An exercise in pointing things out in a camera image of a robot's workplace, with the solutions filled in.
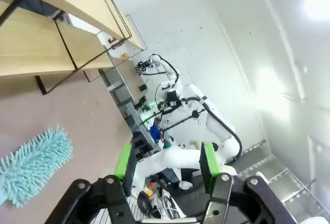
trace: blue object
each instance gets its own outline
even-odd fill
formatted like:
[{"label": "blue object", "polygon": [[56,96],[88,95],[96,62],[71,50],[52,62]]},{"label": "blue object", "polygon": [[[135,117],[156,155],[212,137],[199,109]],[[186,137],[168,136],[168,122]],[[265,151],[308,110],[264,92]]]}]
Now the blue object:
[{"label": "blue object", "polygon": [[10,153],[0,163],[0,205],[6,200],[20,208],[39,194],[47,181],[72,157],[64,130],[48,129]]},{"label": "blue object", "polygon": [[161,136],[160,136],[160,130],[159,130],[157,124],[152,125],[152,126],[150,127],[149,132],[150,132],[151,137],[152,137],[155,141],[161,139]]}]

